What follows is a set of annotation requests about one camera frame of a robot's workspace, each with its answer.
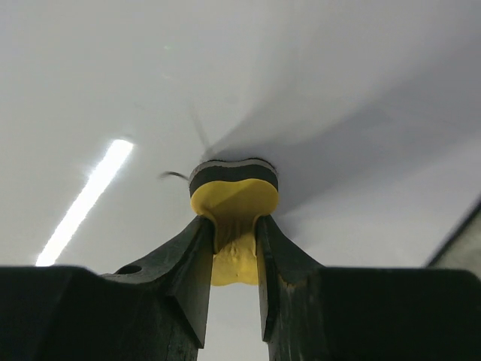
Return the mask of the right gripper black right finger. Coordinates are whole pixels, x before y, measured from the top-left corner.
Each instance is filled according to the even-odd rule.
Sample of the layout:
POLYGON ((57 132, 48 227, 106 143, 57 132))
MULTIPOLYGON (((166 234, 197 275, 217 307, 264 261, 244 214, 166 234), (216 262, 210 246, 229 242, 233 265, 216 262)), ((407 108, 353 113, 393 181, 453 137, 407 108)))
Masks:
POLYGON ((256 224, 272 360, 478 360, 480 282, 432 268, 325 267, 272 217, 256 224))

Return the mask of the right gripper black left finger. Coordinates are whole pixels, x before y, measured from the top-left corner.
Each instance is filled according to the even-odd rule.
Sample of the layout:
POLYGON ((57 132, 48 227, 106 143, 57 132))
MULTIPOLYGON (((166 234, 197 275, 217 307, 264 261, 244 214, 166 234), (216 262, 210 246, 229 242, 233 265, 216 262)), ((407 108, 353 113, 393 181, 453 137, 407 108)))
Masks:
POLYGON ((204 346, 213 224, 113 274, 76 266, 1 270, 3 360, 195 360, 204 346))

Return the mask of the yellow bone-shaped eraser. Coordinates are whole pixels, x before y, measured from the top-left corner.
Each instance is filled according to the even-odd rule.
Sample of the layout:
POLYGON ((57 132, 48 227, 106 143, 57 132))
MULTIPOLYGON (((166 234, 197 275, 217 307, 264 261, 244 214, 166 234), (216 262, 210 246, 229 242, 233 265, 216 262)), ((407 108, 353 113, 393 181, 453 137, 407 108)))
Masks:
POLYGON ((209 160, 192 171, 189 194, 196 215, 215 226, 211 284, 257 285, 256 222, 279 203, 276 169, 260 158, 209 160))

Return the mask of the white whiteboard black frame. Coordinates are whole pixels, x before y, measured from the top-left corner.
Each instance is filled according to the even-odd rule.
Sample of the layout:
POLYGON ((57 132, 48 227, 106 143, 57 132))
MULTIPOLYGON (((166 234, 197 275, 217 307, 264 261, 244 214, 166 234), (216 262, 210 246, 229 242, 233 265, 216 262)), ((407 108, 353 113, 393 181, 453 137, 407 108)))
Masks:
MULTIPOLYGON (((198 165, 248 158, 319 264, 480 282, 480 3, 1 3, 1 270, 113 274, 200 217, 198 165)), ((204 346, 258 360, 251 314, 268 349, 259 284, 210 278, 204 346)))

